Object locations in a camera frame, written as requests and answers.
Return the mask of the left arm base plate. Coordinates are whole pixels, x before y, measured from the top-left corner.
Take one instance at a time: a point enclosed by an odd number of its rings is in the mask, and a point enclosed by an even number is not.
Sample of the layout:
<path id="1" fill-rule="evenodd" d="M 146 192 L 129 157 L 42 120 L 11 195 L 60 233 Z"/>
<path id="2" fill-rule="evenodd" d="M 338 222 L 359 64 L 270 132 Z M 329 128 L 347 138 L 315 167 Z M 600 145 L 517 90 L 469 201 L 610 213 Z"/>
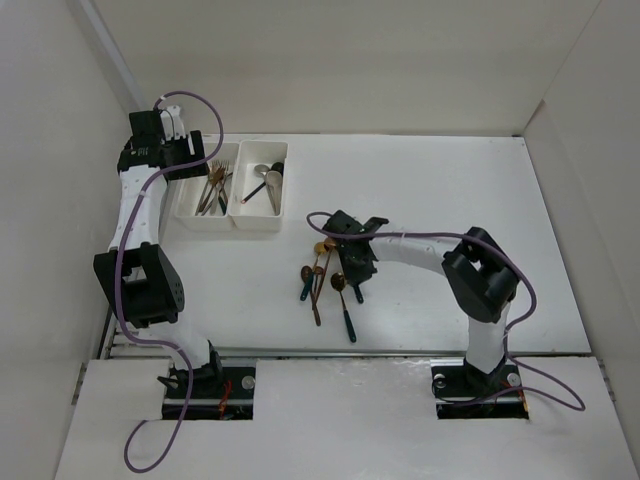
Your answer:
<path id="1" fill-rule="evenodd" d="M 162 419 L 177 420 L 187 393 L 186 370 L 175 367 L 157 380 L 165 387 Z M 223 365 L 219 370 L 194 371 L 194 383 L 185 420 L 252 420 L 256 368 L 254 365 Z"/>

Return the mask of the gold fork green handle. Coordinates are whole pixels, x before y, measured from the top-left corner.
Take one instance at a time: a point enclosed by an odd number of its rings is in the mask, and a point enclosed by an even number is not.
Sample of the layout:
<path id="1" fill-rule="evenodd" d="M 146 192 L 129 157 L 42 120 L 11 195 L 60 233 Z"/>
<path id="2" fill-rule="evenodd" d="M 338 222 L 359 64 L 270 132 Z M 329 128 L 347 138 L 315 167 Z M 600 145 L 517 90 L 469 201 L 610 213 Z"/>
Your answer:
<path id="1" fill-rule="evenodd" d="M 208 213 L 209 215 L 214 216 L 216 211 L 220 209 L 223 215 L 226 214 L 228 198 L 225 191 L 225 184 L 226 180 L 231 175 L 232 173 L 228 173 L 224 169 L 221 169 L 214 175 L 214 179 L 212 180 L 212 196 L 209 204 L 203 210 L 203 213 Z"/>

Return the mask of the silver fork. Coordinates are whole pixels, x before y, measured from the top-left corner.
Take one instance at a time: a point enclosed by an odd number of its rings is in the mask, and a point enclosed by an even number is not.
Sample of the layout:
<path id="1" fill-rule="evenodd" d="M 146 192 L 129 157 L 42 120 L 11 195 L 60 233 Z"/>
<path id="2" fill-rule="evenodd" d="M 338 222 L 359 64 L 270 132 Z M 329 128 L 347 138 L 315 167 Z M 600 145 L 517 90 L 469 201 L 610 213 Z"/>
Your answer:
<path id="1" fill-rule="evenodd" d="M 201 191 L 201 195 L 200 195 L 199 201 L 198 201 L 197 206 L 196 206 L 196 210 L 195 210 L 195 214 L 196 215 L 201 213 L 201 211 L 204 209 L 204 207 L 205 207 L 205 205 L 206 205 L 206 203 L 208 201 L 209 195 L 210 195 L 211 190 L 213 188 L 211 181 L 212 181 L 212 176 L 208 175 L 206 177 L 205 183 L 204 183 L 202 191 Z"/>

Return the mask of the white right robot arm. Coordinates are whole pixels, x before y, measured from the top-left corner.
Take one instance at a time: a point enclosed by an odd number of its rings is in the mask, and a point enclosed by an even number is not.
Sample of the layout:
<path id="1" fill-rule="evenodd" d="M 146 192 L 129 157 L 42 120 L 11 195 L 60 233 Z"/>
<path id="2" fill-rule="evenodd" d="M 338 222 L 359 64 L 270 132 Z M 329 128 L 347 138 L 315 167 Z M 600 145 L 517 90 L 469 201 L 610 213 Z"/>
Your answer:
<path id="1" fill-rule="evenodd" d="M 357 287 L 377 272 L 377 262 L 418 267 L 446 278 L 459 308 L 467 315 L 469 343 L 463 381 L 477 394 L 500 379 L 505 361 L 502 333 L 520 279 L 502 250 L 483 229 L 459 237 L 419 238 L 384 232 L 389 221 L 372 217 L 362 224 L 342 210 L 322 227 L 336 243 L 347 282 Z"/>

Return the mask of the black fork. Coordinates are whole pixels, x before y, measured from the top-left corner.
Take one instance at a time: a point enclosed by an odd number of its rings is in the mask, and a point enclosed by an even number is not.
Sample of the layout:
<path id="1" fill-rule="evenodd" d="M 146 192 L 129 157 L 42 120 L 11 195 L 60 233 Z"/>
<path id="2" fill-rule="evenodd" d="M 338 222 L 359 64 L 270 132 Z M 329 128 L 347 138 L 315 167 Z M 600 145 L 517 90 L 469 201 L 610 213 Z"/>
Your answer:
<path id="1" fill-rule="evenodd" d="M 228 197 L 228 193 L 227 193 L 227 187 L 231 185 L 231 180 L 233 177 L 233 173 L 230 172 L 228 174 L 225 175 L 224 179 L 222 180 L 222 183 L 220 185 L 220 190 L 218 193 L 218 205 L 221 208 L 221 212 L 223 215 L 227 214 L 227 209 L 228 209 L 228 204 L 229 204 L 229 197 Z"/>

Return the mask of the cream white spoon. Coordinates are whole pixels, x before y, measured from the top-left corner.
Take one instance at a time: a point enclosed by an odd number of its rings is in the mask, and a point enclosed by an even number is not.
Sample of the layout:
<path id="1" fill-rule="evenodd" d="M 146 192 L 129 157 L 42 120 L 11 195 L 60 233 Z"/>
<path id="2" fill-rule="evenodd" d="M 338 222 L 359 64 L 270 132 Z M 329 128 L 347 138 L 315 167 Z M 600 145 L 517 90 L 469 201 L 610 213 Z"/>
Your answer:
<path id="1" fill-rule="evenodd" d="M 280 172 L 271 170 L 266 174 L 265 183 L 269 189 L 269 196 L 274 214 L 279 215 L 281 210 L 281 187 L 283 184 L 283 177 Z"/>

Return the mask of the black round spoon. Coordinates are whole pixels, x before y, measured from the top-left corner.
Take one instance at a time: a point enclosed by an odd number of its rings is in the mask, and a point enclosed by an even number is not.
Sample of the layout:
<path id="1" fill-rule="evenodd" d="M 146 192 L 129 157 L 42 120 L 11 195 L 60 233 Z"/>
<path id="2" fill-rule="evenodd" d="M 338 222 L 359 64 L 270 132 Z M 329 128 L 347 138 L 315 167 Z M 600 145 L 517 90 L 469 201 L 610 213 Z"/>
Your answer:
<path id="1" fill-rule="evenodd" d="M 271 166 L 271 171 L 277 171 L 279 173 L 283 173 L 284 171 L 284 163 L 283 162 L 275 162 Z M 241 203 L 245 204 L 250 199 L 252 199 L 262 188 L 266 186 L 265 182 L 259 184 L 256 188 L 254 188 L 249 194 L 247 194 L 242 200 Z"/>

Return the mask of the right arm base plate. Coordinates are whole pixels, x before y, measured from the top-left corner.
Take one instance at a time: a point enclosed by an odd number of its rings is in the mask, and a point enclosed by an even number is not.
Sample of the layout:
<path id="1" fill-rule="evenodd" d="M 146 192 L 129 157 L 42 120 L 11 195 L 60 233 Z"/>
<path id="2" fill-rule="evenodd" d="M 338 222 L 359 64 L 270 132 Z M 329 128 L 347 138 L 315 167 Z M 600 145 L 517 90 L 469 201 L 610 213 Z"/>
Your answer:
<path id="1" fill-rule="evenodd" d="M 510 363 L 491 375 L 462 364 L 434 364 L 432 393 L 439 420 L 519 419 L 528 420 L 524 393 L 510 391 L 521 386 L 519 369 Z"/>

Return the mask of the silver spoon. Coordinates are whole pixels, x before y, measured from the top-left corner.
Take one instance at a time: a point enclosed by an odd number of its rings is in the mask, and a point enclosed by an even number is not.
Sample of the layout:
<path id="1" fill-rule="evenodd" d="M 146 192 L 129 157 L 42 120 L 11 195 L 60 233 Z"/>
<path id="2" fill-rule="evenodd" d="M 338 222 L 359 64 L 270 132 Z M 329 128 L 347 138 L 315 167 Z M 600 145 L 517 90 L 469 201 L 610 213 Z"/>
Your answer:
<path id="1" fill-rule="evenodd" d="M 254 167 L 254 173 L 262 179 L 262 182 L 265 182 L 266 176 L 270 171 L 271 167 L 266 164 L 257 164 Z"/>

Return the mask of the copper fork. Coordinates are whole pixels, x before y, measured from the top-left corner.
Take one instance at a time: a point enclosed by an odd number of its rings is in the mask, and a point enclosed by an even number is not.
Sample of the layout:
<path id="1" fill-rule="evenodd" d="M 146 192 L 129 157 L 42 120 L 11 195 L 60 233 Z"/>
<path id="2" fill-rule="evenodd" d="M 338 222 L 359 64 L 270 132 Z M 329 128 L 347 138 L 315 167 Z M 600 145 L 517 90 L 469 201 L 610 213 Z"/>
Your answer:
<path id="1" fill-rule="evenodd" d="M 214 192 L 215 187 L 220 183 L 220 181 L 226 175 L 226 166 L 221 161 L 214 161 L 211 164 L 209 174 L 207 176 L 207 180 L 203 191 L 201 193 L 200 200 L 196 207 L 196 214 L 202 214 L 205 211 L 205 207 L 208 204 L 211 195 Z"/>

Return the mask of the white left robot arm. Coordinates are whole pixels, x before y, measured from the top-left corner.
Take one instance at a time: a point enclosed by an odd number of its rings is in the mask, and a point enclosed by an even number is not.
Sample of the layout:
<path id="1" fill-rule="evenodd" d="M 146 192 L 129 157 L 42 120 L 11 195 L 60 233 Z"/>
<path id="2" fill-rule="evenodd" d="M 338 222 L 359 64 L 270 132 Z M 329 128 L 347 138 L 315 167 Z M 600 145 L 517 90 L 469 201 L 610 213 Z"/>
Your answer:
<path id="1" fill-rule="evenodd" d="M 159 241 L 161 210 L 172 180 L 208 174 L 202 135 L 186 132 L 178 115 L 160 108 L 133 112 L 131 136 L 117 164 L 121 200 L 108 250 L 93 269 L 122 331 L 139 345 L 167 350 L 174 366 L 164 383 L 188 383 L 201 396 L 217 394 L 224 373 L 211 342 L 180 315 L 185 306 L 181 278 Z"/>

